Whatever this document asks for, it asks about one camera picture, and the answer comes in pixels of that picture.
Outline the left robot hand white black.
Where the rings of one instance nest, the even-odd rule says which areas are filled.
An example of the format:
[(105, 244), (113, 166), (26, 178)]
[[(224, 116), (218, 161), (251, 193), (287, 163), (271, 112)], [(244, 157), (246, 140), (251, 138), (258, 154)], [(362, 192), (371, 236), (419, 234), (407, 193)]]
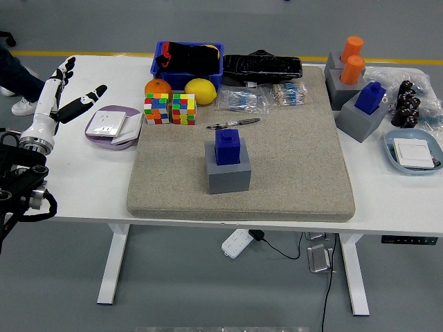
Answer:
[(59, 123), (66, 124), (88, 111), (104, 95), (102, 84), (91, 92), (60, 106), (60, 99), (69, 79), (73, 77), (75, 58), (70, 57), (46, 80), (34, 112), (33, 123), (20, 136), (20, 143), (52, 142)]

